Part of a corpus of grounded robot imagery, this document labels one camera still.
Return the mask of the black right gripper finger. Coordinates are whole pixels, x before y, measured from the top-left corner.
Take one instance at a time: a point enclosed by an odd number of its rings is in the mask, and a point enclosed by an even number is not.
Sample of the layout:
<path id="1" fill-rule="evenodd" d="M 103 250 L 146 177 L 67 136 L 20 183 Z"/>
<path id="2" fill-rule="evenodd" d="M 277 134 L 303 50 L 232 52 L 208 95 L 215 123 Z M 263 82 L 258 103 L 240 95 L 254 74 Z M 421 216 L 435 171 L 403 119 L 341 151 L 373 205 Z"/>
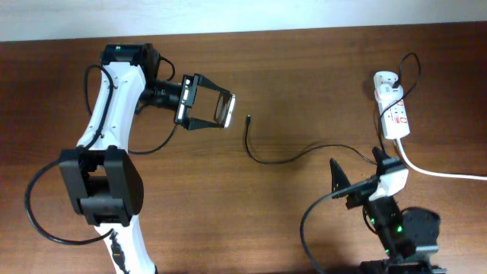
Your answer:
<path id="1" fill-rule="evenodd" d="M 372 154 L 377 163 L 377 171 L 391 171 L 403 168 L 403 163 L 399 158 L 390 157 L 378 147 L 373 147 Z"/>
<path id="2" fill-rule="evenodd" d="M 334 158 L 329 160 L 329 164 L 332 176 L 332 194 L 334 196 L 346 196 L 347 189 L 351 186 L 349 179 Z"/>

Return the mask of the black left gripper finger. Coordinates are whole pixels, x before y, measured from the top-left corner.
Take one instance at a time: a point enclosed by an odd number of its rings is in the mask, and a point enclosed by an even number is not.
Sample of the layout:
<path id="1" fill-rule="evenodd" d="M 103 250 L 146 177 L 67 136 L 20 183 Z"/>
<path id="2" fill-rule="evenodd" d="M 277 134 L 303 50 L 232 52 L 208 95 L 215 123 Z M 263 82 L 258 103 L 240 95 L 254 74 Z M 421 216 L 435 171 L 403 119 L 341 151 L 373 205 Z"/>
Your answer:
<path id="1" fill-rule="evenodd" d="M 221 128 L 221 124 L 219 123 L 214 123 L 211 121 L 203 120 L 203 119 L 198 119 L 198 118 L 185 118 L 185 120 L 182 123 L 183 128 L 188 130 L 188 131 L 193 131 L 197 129 L 206 129 L 206 128 Z"/>
<path id="2" fill-rule="evenodd" d="M 213 90 L 213 91 L 218 91 L 221 94 L 230 94 L 231 93 L 229 90 L 216 85 L 213 81 L 211 81 L 209 78 L 205 77 L 204 75 L 196 74 L 196 77 L 198 78 L 196 80 L 197 85 L 200 87 L 208 88 L 208 89 Z"/>

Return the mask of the black Samsung smartphone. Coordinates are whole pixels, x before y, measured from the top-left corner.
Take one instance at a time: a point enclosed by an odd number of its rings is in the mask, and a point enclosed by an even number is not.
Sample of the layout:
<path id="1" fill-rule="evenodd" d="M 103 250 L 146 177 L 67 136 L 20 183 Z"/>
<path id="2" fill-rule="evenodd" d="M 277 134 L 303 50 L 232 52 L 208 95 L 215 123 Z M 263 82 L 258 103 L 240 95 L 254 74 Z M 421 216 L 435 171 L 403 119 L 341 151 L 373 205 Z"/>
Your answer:
<path id="1" fill-rule="evenodd" d="M 221 94 L 219 96 L 215 109 L 214 121 L 221 128 L 229 127 L 235 104 L 236 96 L 234 94 Z"/>

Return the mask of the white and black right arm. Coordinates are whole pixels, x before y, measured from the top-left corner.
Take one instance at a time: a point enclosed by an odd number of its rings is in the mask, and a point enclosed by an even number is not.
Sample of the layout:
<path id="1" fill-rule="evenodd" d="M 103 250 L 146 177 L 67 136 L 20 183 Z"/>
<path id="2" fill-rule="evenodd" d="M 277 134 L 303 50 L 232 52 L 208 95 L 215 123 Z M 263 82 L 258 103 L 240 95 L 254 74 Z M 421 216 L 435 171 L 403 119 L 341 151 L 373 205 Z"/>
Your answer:
<path id="1" fill-rule="evenodd" d="M 362 208 L 387 255 L 383 260 L 362 262 L 360 273 L 446 273 L 431 263 L 438 250 L 441 218 L 422 207 L 401 209 L 394 196 L 406 185 L 409 169 L 400 158 L 392 158 L 378 147 L 372 150 L 377 162 L 375 174 L 350 183 L 335 159 L 329 161 L 332 197 L 346 198 L 347 209 Z"/>

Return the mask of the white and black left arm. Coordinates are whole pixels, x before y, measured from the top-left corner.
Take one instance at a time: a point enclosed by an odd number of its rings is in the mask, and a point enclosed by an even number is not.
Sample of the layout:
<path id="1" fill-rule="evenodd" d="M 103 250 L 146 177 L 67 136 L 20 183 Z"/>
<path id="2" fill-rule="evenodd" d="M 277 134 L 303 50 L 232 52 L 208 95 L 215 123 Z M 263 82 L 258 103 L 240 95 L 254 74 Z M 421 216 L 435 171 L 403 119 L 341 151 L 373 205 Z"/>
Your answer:
<path id="1" fill-rule="evenodd" d="M 102 82 L 83 136 L 62 151 L 60 171 L 74 211 L 94 226 L 117 273 L 156 273 L 139 222 L 144 187 L 129 157 L 138 103 L 174 112 L 187 130 L 227 128 L 236 104 L 229 90 L 204 75 L 179 83 L 158 79 L 162 57 L 150 43 L 108 44 L 100 54 Z"/>

